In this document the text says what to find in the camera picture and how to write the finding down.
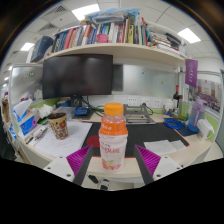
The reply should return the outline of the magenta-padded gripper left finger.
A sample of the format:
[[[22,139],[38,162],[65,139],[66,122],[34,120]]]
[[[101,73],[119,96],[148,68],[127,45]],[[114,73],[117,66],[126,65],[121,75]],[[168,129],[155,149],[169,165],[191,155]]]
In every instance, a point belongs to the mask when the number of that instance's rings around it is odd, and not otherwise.
[[[81,186],[86,176],[92,155],[93,147],[89,145],[67,157],[57,157],[50,162],[44,170]]]

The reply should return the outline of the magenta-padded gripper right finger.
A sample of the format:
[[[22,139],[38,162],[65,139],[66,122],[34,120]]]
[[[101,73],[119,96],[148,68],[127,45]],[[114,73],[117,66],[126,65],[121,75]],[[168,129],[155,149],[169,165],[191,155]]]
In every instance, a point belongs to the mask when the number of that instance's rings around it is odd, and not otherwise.
[[[182,169],[169,156],[159,156],[139,145],[134,146],[134,155],[145,185]]]

